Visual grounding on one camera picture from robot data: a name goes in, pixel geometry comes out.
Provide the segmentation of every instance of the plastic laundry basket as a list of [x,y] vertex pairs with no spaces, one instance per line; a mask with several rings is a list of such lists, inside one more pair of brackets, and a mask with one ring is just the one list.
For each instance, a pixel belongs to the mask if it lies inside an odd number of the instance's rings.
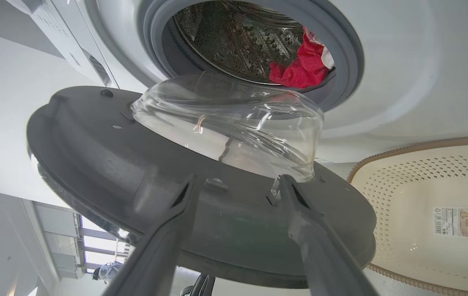
[[369,268],[468,296],[468,139],[375,155],[358,163],[348,182],[377,213],[377,253]]

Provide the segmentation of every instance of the dark gray plastic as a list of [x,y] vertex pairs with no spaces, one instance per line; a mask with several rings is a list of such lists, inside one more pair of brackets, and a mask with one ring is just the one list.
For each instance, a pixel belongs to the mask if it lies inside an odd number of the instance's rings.
[[189,296],[211,296],[214,283],[215,277],[202,273],[198,277],[194,287],[192,287],[192,291],[190,291]]
[[280,176],[282,204],[288,210],[289,237],[298,244],[311,295],[376,296],[360,266],[324,220],[324,210],[312,210],[291,176]]
[[[136,123],[129,106],[141,94],[111,89],[108,97],[101,90],[61,90],[29,119],[29,152],[57,195],[115,236],[129,231],[121,239],[136,245],[170,207],[166,196],[197,174],[202,190],[195,227],[177,264],[249,284],[307,286],[302,257],[287,238],[287,211],[266,198],[274,180],[204,157]],[[315,178],[299,187],[365,267],[375,254],[373,208],[345,180],[317,163],[314,168]],[[215,178],[220,187],[206,181]],[[156,198],[142,198],[145,189]]]
[[170,199],[172,206],[155,219],[148,232],[104,291],[103,296],[167,296],[170,294],[181,244],[196,216],[200,184],[191,176]]
[[189,285],[188,287],[183,288],[183,290],[181,290],[179,293],[179,296],[189,296],[193,287],[193,285]]

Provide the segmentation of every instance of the white wall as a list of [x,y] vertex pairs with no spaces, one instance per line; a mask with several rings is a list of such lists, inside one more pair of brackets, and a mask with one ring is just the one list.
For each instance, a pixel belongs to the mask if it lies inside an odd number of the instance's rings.
[[27,296],[37,286],[38,277],[51,295],[55,278],[22,200],[0,194],[0,296]]
[[66,206],[31,167],[25,127],[52,94],[94,82],[58,58],[0,38],[0,193]]
[[90,274],[84,274],[80,279],[63,278],[55,287],[52,296],[99,296],[108,285],[103,281],[94,281]]

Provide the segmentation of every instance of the clear glass bowl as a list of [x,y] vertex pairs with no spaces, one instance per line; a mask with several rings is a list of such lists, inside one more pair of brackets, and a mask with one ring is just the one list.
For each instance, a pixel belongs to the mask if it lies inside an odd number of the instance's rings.
[[211,159],[270,178],[314,176],[324,114],[298,92],[204,72],[161,82],[131,108],[148,129]]

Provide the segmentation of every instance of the person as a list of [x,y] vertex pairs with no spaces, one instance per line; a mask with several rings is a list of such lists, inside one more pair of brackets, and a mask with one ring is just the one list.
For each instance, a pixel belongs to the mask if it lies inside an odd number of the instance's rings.
[[121,270],[122,267],[123,264],[117,261],[104,264],[101,267],[95,269],[92,279],[95,281],[103,280],[105,284],[108,284],[115,277],[117,277],[117,273],[119,270]]

